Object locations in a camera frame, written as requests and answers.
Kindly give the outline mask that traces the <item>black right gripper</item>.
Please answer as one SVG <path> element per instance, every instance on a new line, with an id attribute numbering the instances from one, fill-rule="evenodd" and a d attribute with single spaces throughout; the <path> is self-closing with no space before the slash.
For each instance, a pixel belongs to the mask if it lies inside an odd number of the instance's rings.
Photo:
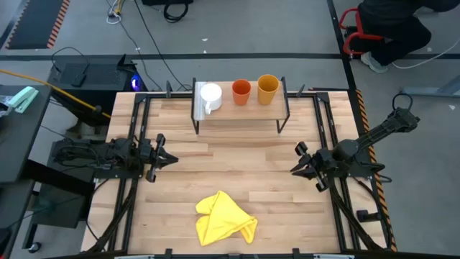
<path id="1" fill-rule="evenodd" d="M 313 155 L 307 153 L 308 147 L 304 142 L 299 142 L 295 152 L 300 156 L 298 164 L 292 168 L 293 176 L 300 176 L 308 180 L 316 179 L 316 188 L 319 192 L 329 187 L 328 176 L 332 176 L 337 169 L 337 162 L 327 148 L 317 150 Z"/>

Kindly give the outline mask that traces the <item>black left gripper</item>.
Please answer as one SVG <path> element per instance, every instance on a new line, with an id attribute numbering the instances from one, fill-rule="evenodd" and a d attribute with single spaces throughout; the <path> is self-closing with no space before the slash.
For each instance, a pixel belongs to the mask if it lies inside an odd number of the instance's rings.
<path id="1" fill-rule="evenodd" d="M 154 183 L 156 179 L 155 171 L 163 169 L 165 166 L 178 162 L 178 158 L 163 150 L 165 136 L 161 133 L 156 138 L 157 146 L 153 148 L 150 139 L 143 139 L 139 144 L 139 156 L 144 164 L 151 165 L 147 172 L 146 179 Z"/>

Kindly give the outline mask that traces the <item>white ceramic mug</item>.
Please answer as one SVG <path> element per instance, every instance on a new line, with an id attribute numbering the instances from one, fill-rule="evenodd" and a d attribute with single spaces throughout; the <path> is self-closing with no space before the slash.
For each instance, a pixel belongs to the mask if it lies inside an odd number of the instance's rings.
<path id="1" fill-rule="evenodd" d="M 201 87 L 200 97 L 203 100 L 205 114 L 219 109 L 222 105 L 222 88 L 216 83 L 206 83 Z"/>

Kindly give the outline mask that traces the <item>wooden shelf with black legs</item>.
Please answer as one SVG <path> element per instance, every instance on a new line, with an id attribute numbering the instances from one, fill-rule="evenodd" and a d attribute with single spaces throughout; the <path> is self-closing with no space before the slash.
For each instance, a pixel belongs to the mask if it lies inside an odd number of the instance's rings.
<path id="1" fill-rule="evenodd" d="M 206 83 L 216 83 L 223 91 L 222 105 L 219 109 L 212 111 L 206 115 L 203 121 L 196 121 L 193 118 L 194 112 L 194 86 L 197 80 L 193 79 L 192 86 L 192 104 L 190 118 L 193 123 L 195 133 L 199 134 L 200 123 L 204 121 L 228 121 L 228 120 L 274 120 L 276 121 L 277 132 L 281 133 L 286 122 L 290 118 L 290 107 L 288 101 L 288 92 L 286 88 L 285 77 L 282 77 L 279 82 L 280 86 L 269 105 L 262 105 L 257 100 L 257 82 L 250 81 L 251 93 L 246 105 L 239 106 L 234 103 L 232 94 L 231 81 L 206 81 Z"/>

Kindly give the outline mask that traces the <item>mustard yellow cup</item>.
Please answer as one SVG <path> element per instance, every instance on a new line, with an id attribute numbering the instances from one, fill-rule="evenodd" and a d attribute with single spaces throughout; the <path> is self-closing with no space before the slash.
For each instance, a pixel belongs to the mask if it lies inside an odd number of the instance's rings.
<path id="1" fill-rule="evenodd" d="M 271 104 L 280 86 L 279 80 L 270 74 L 260 76 L 257 80 L 257 100 L 262 105 Z"/>

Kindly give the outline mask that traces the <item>orange cup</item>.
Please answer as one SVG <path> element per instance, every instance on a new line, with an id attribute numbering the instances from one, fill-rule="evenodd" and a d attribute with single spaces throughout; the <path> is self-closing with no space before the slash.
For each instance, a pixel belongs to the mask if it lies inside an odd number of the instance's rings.
<path id="1" fill-rule="evenodd" d="M 251 84 L 245 79 L 238 79 L 232 84 L 232 93 L 234 103 L 239 106 L 244 106 L 249 100 L 251 93 Z"/>

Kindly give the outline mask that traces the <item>yellow cloth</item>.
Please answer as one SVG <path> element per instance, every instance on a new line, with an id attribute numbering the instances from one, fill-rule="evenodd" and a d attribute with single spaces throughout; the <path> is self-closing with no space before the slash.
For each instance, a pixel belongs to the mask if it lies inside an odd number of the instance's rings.
<path id="1" fill-rule="evenodd" d="M 218 191 L 202 199 L 195 210 L 201 214 L 195 224 L 201 246 L 226 239 L 235 232 L 240 232 L 248 244 L 254 241 L 257 219 L 241 209 L 227 193 Z"/>

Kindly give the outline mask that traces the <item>black computer tower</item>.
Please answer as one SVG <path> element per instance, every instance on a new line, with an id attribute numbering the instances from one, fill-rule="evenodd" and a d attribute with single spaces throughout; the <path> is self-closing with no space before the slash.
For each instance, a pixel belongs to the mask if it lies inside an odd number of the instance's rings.
<path id="1" fill-rule="evenodd" d="M 72 86 L 71 82 L 80 73 L 86 74 L 83 85 Z M 54 61 L 47 82 L 96 107 L 94 111 L 64 94 L 52 93 L 53 98 L 80 121 L 93 127 L 109 124 L 110 119 L 102 114 L 111 114 L 119 92 L 147 90 L 136 64 L 125 55 L 109 59 L 59 57 Z"/>

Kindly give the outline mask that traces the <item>black wheeled stand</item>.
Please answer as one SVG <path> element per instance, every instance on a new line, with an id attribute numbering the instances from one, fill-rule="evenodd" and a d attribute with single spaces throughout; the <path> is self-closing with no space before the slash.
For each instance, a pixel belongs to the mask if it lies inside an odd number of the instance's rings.
<path id="1" fill-rule="evenodd" d="M 64 139 L 52 144 L 47 165 L 28 160 L 25 178 L 41 184 L 33 191 L 32 218 L 22 247 L 37 252 L 42 244 L 35 242 L 40 225 L 75 228 L 87 216 L 93 191 L 93 170 L 96 151 L 86 142 Z"/>

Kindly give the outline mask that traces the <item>red metal stool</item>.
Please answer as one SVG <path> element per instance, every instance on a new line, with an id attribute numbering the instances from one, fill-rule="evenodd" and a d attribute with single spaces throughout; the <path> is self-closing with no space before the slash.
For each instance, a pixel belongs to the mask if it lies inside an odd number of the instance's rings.
<path id="1" fill-rule="evenodd" d="M 355 25 L 345 25 L 346 16 L 353 12 Z M 344 31 L 343 51 L 350 55 L 362 55 L 385 43 L 384 37 L 367 33 L 364 29 L 359 8 L 347 9 L 339 20 L 339 27 Z"/>

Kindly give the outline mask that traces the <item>black side table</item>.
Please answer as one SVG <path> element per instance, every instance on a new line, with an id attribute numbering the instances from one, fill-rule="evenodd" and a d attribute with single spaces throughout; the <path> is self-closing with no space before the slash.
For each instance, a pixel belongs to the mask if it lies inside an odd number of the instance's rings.
<path id="1" fill-rule="evenodd" d="M 51 89 L 38 85 L 34 88 L 39 93 L 23 114 L 12 111 L 0 118 L 0 184 L 21 178 L 44 117 Z"/>

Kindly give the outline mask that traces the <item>grey metal beam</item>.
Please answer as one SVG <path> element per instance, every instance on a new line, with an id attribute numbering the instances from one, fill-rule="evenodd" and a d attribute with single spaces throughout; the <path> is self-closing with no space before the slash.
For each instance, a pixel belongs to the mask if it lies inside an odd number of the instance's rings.
<path id="1" fill-rule="evenodd" d="M 460 98 L 460 75 L 442 87 L 404 87 L 401 93 L 412 96 Z"/>

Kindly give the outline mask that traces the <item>person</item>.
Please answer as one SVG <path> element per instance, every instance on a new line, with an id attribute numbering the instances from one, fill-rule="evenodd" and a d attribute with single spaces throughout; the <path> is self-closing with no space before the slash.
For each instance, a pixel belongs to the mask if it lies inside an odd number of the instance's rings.
<path id="1" fill-rule="evenodd" d="M 434 13 L 448 12 L 460 0 L 363 0 L 359 16 L 365 31 L 389 41 L 361 55 L 363 64 L 375 73 L 384 73 L 392 62 L 425 47 L 432 34 L 416 17 L 425 7 Z"/>

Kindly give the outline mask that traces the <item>black hazard-striped floor mat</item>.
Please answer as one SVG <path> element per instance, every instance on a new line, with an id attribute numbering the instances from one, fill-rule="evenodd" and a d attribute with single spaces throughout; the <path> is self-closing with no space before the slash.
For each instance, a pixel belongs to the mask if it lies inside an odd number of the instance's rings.
<path id="1" fill-rule="evenodd" d="M 8 50 L 53 48 L 70 0 L 26 0 L 4 47 Z"/>

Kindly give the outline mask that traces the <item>black metal table frame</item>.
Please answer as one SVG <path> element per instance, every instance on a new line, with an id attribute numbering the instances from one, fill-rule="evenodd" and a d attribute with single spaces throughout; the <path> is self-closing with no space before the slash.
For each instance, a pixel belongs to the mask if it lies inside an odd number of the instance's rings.
<path id="1" fill-rule="evenodd" d="M 329 95 L 338 140 L 354 139 L 369 126 L 359 91 Z M 199 134 L 188 115 L 188 99 L 154 99 L 147 137 L 162 133 L 179 161 L 141 180 L 134 208 L 121 220 L 114 240 L 131 254 L 337 253 L 340 250 L 331 198 L 315 181 L 292 176 L 295 146 L 311 152 L 332 143 L 325 103 L 313 97 L 288 99 L 290 118 L 281 133 L 274 120 L 204 121 Z M 240 232 L 201 246 L 196 204 L 227 193 L 258 225 L 251 244 Z"/>

